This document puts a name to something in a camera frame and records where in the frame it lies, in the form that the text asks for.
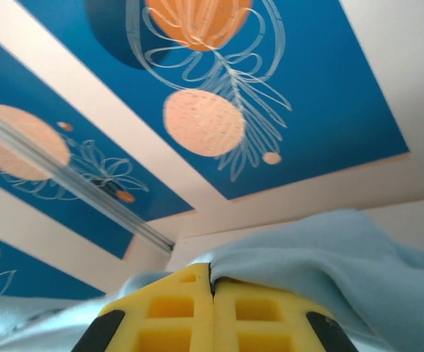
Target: light blue cloth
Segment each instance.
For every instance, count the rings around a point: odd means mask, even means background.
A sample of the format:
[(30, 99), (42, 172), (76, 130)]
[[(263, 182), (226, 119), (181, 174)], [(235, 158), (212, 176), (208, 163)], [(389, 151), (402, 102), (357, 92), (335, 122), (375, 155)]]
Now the light blue cloth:
[(292, 291), (328, 308), (352, 336), (424, 352), (424, 252), (395, 242), (363, 213), (311, 216), (194, 263), (209, 261), (212, 280), (227, 276)]
[[(324, 305), (361, 352), (382, 351), (379, 340), (393, 351), (424, 352), (424, 252), (394, 242), (360, 212), (312, 216), (194, 263), (209, 261), (213, 280), (278, 287)], [(86, 302), (0, 297), (0, 352), (70, 351), (105, 304), (168, 274), (136, 276), (118, 293)], [(381, 348), (365, 350), (363, 342)]]

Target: white ceiling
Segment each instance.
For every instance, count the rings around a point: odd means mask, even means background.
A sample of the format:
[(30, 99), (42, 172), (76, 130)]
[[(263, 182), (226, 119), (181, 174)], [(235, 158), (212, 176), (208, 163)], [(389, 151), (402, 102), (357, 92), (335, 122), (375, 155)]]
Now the white ceiling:
[[(12, 0), (0, 0), (0, 43), (197, 209), (151, 222), (177, 238), (288, 221), (335, 208), (424, 199), (424, 1), (341, 2), (412, 153), (233, 202)], [(106, 118), (111, 116), (117, 116), (116, 124)]]

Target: orange circle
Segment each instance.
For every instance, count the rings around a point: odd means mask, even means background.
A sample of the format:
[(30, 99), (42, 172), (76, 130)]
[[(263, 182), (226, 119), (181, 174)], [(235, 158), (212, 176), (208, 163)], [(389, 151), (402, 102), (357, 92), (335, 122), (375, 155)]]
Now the orange circle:
[(200, 89), (171, 94), (164, 104), (164, 124), (178, 144), (210, 157), (235, 149), (245, 131), (243, 115), (231, 102)]
[(146, 5), (170, 38), (191, 50), (209, 51), (238, 33), (252, 0), (147, 0)]
[[(19, 131), (62, 165), (70, 163), (70, 150), (62, 137), (38, 117), (12, 106), (0, 105), (0, 120)], [(24, 180), (41, 181), (51, 178), (1, 141), (0, 170)]]
[(123, 202), (126, 203), (134, 203), (134, 201), (136, 200), (135, 197), (127, 191), (116, 191), (116, 196), (117, 198), (121, 199)]
[(73, 126), (70, 123), (67, 122), (58, 122), (57, 125), (64, 131), (72, 132)]
[(276, 165), (282, 160), (282, 156), (277, 153), (266, 153), (263, 155), (263, 160), (269, 165)]

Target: square hole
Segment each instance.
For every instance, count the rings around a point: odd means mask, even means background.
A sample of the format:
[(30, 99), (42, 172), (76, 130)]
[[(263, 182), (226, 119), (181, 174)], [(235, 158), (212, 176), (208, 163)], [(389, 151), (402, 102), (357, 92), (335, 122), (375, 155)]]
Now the square hole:
[(150, 303), (148, 318), (192, 318), (194, 299), (188, 296), (156, 297)]
[(196, 282), (196, 274), (185, 275), (181, 278), (180, 282)]
[(236, 320), (283, 321), (279, 305), (266, 298), (240, 298), (235, 312)]
[(293, 352), (290, 337), (285, 335), (238, 334), (240, 352)]
[(191, 329), (145, 329), (133, 352), (189, 352)]

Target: blue fabric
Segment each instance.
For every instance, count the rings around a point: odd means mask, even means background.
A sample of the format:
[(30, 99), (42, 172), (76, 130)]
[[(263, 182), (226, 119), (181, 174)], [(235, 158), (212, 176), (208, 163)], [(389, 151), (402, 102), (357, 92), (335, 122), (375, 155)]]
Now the blue fabric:
[(212, 280), (277, 287), (332, 311), (353, 336), (424, 352), (424, 252), (391, 239), (355, 210), (323, 213), (197, 258)]

